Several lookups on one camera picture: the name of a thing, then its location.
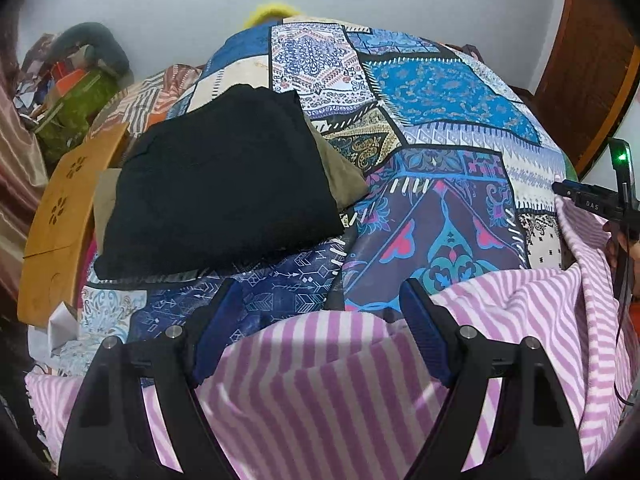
black folded cloth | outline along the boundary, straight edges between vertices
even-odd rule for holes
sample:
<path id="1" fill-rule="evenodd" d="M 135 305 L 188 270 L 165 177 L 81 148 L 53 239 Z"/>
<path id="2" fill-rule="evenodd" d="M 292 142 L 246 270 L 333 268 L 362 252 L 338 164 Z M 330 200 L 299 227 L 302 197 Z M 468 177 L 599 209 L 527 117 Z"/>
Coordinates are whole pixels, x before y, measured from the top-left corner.
<path id="1" fill-rule="evenodd" d="M 236 85 L 139 140 L 94 267 L 102 280 L 228 269 L 343 232 L 297 94 Z"/>

curtain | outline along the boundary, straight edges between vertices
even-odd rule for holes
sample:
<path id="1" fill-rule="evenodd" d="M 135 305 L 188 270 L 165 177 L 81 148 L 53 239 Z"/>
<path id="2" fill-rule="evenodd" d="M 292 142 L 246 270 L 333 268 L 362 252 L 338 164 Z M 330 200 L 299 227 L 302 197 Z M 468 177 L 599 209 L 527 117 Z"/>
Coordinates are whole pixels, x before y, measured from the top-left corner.
<path id="1" fill-rule="evenodd" d="M 48 181 L 35 136 L 22 126 L 12 102 L 16 39 L 17 12 L 0 20 L 0 285 L 14 299 L 29 226 Z"/>

wooden door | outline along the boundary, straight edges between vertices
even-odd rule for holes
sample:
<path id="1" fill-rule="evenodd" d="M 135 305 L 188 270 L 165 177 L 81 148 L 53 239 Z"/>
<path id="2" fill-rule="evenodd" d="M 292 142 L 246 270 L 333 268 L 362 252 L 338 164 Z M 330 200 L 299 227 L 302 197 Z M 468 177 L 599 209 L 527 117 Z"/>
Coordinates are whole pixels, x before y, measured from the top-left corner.
<path id="1" fill-rule="evenodd" d="M 637 86 L 640 49 L 610 0 L 565 0 L 534 104 L 577 173 L 617 128 Z"/>

metal bolt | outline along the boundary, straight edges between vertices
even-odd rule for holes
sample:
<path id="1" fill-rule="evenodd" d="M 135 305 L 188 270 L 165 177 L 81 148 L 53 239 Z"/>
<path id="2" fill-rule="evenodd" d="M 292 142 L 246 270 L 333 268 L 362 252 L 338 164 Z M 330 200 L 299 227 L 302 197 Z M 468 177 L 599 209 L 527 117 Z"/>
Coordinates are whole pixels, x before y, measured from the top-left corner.
<path id="1" fill-rule="evenodd" d="M 116 346 L 119 342 L 120 342 L 120 339 L 117 336 L 110 335 L 108 337 L 105 337 L 102 340 L 102 346 L 104 346 L 105 348 L 109 349 L 109 348 L 113 348 L 114 346 Z"/>
<path id="2" fill-rule="evenodd" d="M 166 334 L 167 337 L 170 337 L 171 339 L 175 339 L 182 335 L 182 327 L 180 325 L 171 325 L 169 328 L 167 328 L 164 331 L 164 333 Z"/>
<path id="3" fill-rule="evenodd" d="M 460 335 L 465 339 L 473 339 L 478 335 L 478 330 L 471 325 L 464 325 L 460 327 Z"/>
<path id="4" fill-rule="evenodd" d="M 537 338 L 533 337 L 532 335 L 528 335 L 526 336 L 526 338 L 524 338 L 524 344 L 532 350 L 537 350 L 542 346 L 540 344 L 540 341 L 538 341 Z"/>

pink striped blanket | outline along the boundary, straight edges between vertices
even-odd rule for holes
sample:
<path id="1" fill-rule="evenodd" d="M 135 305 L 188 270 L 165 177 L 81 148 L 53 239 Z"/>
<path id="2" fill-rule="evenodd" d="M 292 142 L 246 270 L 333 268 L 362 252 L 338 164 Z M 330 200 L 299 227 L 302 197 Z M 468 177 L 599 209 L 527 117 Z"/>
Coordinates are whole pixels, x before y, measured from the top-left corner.
<path id="1" fill-rule="evenodd" d="M 615 434 L 638 371 L 638 340 L 617 301 L 595 216 L 556 199 L 576 258 L 568 270 L 490 272 L 433 296 L 489 338 L 542 341 L 569 402 L 586 467 Z M 82 378 L 30 373 L 26 384 L 54 459 Z M 482 462 L 500 383 L 491 380 L 465 468 Z M 283 320 L 225 349 L 197 390 L 207 420 L 242 479 L 401 479 L 447 394 L 430 378 L 404 320 L 315 312 Z M 153 387 L 146 411 L 163 464 L 179 469 Z"/>

